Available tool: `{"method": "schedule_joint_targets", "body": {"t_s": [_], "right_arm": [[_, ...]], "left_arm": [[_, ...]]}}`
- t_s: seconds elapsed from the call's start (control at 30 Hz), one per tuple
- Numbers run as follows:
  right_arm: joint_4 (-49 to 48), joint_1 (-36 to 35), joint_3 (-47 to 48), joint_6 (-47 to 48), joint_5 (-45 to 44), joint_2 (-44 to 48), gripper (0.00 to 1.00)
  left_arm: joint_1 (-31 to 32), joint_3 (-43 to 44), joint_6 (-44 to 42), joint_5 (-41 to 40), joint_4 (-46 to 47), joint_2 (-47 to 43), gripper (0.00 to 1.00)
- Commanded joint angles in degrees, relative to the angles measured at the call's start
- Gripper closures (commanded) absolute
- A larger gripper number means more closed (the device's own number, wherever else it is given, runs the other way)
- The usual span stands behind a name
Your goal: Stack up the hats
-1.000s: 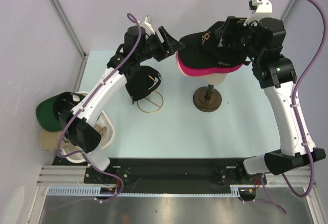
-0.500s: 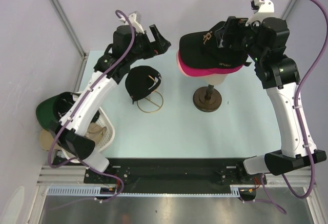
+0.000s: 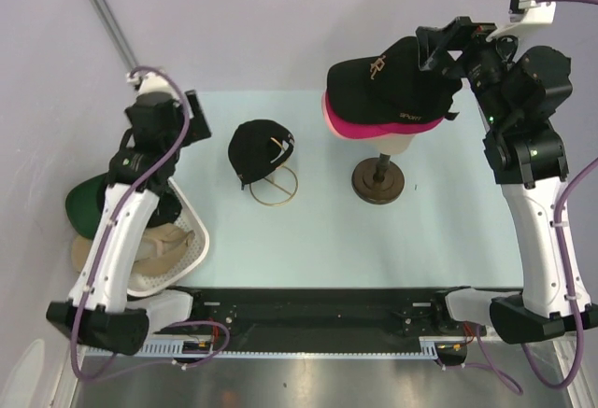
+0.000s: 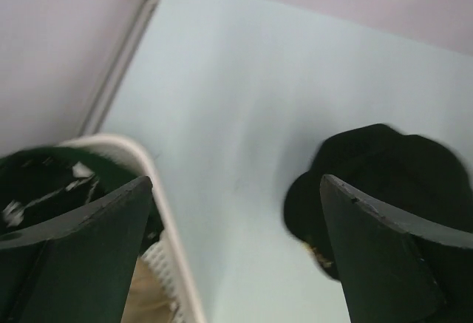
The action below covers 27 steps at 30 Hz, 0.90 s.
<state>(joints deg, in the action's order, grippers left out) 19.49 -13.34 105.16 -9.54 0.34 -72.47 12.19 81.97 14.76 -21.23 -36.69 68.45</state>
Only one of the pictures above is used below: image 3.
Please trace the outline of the magenta mesh cap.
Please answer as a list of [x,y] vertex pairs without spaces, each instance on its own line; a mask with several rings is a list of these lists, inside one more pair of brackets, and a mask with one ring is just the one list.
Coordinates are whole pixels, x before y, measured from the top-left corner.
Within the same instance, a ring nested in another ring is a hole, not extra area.
[[386,123],[386,124],[359,124],[368,128],[371,128],[373,131],[376,132],[376,136],[373,138],[389,136],[389,135],[415,135],[415,134],[422,134],[428,131],[431,131],[435,127],[441,124],[443,120],[433,120],[431,122],[423,123],[423,124],[404,124],[404,123]]

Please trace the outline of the green brim black cap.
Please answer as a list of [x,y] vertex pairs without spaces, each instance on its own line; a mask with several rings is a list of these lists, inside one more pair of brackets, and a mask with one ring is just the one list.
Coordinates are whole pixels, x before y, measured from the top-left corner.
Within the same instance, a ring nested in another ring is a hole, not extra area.
[[[75,186],[66,196],[65,212],[74,230],[86,239],[95,237],[104,208],[107,174],[94,176]],[[147,228],[175,223],[182,203],[173,190],[166,190],[149,218]]]

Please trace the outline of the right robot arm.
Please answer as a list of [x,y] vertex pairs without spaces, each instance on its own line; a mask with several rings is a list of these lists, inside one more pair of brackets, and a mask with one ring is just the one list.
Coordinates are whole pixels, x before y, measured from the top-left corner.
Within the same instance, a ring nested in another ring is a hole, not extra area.
[[464,78],[487,132],[486,160],[516,230],[523,287],[515,293],[457,288],[431,311],[452,334],[464,321],[493,328],[507,344],[529,344],[592,329],[597,307],[579,274],[568,225],[571,188],[562,138],[550,123],[572,93],[571,61],[548,46],[519,52],[516,35],[459,17],[416,31],[420,69]]

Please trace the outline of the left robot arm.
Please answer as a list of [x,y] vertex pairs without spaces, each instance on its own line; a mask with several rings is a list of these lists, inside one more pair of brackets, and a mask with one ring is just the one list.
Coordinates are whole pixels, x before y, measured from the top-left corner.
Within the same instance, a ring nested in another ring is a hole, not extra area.
[[127,305],[135,253],[180,150],[211,132],[195,91],[140,93],[125,114],[131,126],[109,163],[91,256],[67,300],[51,302],[46,319],[72,346],[132,356],[150,332],[149,311]]

